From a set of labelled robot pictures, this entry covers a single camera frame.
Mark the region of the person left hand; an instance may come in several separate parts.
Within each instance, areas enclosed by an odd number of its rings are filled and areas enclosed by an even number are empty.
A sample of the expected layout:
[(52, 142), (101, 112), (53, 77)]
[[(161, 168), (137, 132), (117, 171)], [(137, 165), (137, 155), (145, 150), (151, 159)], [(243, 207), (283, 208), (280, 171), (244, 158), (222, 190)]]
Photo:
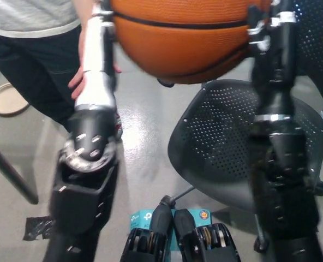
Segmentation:
[(81, 25), (71, 30), (68, 33), (66, 43), (66, 52), (68, 53), (68, 69), (70, 70), (70, 79), (68, 82), (67, 100), (71, 103), (79, 96), (83, 90), (83, 68), (82, 68), (82, 54), (85, 42), (86, 31), (82, 29)]

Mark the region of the robot right hand white black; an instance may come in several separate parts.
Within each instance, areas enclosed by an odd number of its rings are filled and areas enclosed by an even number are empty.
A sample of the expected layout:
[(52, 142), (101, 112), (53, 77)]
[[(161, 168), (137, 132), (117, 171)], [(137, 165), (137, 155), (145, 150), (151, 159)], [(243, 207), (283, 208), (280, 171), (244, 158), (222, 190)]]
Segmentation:
[(268, 85), (291, 87), (296, 76), (297, 21), (293, 1), (271, 1), (268, 11), (248, 8), (249, 46), (254, 65), (255, 88)]

